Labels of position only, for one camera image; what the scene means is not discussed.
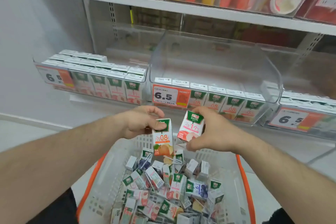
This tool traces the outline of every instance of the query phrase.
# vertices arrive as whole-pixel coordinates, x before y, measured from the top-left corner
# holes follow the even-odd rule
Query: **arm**
[[[166,125],[151,113],[164,117],[157,107],[141,106],[0,153],[2,222],[28,222],[70,188],[119,138],[144,134],[147,126],[164,129]]]
[[[241,155],[296,224],[335,222],[336,183],[212,110],[200,107],[194,111],[204,116],[206,129],[187,149]]]

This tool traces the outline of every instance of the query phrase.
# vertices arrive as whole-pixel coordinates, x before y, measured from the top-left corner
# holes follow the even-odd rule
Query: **right hand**
[[[239,150],[244,146],[244,141],[248,137],[253,137],[205,106],[196,107],[193,112],[204,116],[206,126],[201,136],[187,143],[187,150],[196,151],[207,148],[239,154]]]

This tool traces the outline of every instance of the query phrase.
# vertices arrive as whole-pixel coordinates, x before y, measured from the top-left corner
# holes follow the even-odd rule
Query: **tiled floor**
[[[55,131],[0,120],[0,152],[53,133],[55,133]],[[82,199],[93,168],[94,167],[91,167],[72,186],[77,205]],[[254,201],[256,223],[260,224],[263,221],[268,220],[271,214],[276,209],[280,208],[280,205],[255,174],[247,173],[247,178]]]

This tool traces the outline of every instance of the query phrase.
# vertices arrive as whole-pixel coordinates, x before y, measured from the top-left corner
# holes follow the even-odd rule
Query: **hand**
[[[200,137],[187,143],[187,150],[196,151],[207,148],[239,154],[246,138],[253,137],[205,106],[197,107],[193,112],[204,116],[205,131]]]
[[[156,119],[164,116],[163,111],[155,106],[139,106],[117,114],[116,122],[122,126],[120,138],[132,139],[138,135],[151,134],[152,128],[162,130],[166,124]]]

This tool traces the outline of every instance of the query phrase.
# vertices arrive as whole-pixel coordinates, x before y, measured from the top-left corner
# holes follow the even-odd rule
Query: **barcode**
[[[161,188],[161,186],[164,184],[164,182],[162,180],[160,180],[158,183],[157,183],[157,188]]]
[[[163,101],[163,100],[155,100],[155,102],[157,103],[162,103],[162,104],[168,104],[168,105],[176,105],[175,102],[166,102],[166,101]]]

